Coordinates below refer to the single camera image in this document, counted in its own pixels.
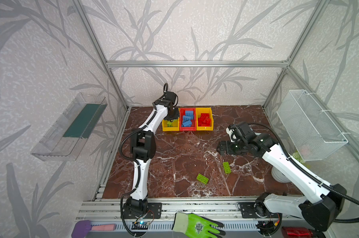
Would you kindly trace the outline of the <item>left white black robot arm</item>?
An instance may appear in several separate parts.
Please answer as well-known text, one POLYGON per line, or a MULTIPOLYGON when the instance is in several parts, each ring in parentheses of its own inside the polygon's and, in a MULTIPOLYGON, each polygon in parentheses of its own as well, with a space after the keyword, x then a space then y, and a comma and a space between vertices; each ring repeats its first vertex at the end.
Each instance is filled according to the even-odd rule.
POLYGON ((133 189, 126 193, 126 203, 121 203, 122 217, 142 217, 148 213, 148 174, 156 153, 155 132, 163 120, 173 121, 180 117, 178 96, 164 84, 163 95, 152 103, 153 111, 146 121, 129 134, 119 146, 120 155, 134 163, 133 189))

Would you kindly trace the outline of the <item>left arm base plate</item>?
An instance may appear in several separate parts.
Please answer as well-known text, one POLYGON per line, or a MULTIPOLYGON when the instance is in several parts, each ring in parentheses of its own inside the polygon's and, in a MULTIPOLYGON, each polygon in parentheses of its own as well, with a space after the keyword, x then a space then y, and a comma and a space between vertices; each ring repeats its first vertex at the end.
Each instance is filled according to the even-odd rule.
POLYGON ((146 208, 143 208, 143 211, 140 211, 139 209, 134 208, 131 205, 124 204, 123 217, 125 219, 160 219, 162 213, 162 205, 162 203, 148 202, 146 204, 146 208))

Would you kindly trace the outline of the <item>blue lego brick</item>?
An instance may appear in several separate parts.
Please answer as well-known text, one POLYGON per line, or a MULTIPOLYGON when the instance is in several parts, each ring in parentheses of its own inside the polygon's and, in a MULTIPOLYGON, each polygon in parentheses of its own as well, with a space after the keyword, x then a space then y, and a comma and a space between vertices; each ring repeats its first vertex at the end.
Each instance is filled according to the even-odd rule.
POLYGON ((194 111, 193 110, 185 110, 185 115, 187 117, 193 118, 194 117, 194 111))
POLYGON ((182 117, 182 120, 183 120, 183 121, 191 121, 191 120, 192 120, 192 117, 190 117, 190 116, 183 116, 183 117, 182 117))
POLYGON ((193 127, 192 121, 191 120, 182 121, 181 126, 183 128, 191 128, 191 127, 193 127))

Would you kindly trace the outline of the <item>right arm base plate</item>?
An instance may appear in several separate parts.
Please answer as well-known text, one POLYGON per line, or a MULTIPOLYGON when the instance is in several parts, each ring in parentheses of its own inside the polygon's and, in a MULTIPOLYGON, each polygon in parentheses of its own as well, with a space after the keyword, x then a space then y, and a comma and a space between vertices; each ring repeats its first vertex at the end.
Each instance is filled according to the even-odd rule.
POLYGON ((269 212, 264 205, 257 204, 256 202, 239 202, 238 209, 241 212, 243 218, 252 219, 277 219, 279 215, 269 212))

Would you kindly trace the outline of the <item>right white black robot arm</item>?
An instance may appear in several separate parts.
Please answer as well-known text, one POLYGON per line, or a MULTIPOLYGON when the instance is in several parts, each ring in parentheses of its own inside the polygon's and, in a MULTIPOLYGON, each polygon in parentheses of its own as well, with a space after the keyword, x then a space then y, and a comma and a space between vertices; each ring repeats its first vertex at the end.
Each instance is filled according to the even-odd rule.
POLYGON ((359 217, 338 219, 344 201, 359 206, 359 200, 347 195, 340 184, 332 185, 306 168, 289 155, 279 136, 273 132, 255 133, 251 123, 229 125, 226 128, 228 141, 220 141, 217 152, 223 155, 245 155, 260 157, 293 183, 302 196, 290 197, 265 192, 255 201, 254 209, 260 217, 267 213, 281 213, 304 219, 317 231, 327 231, 332 223, 359 223, 359 217))

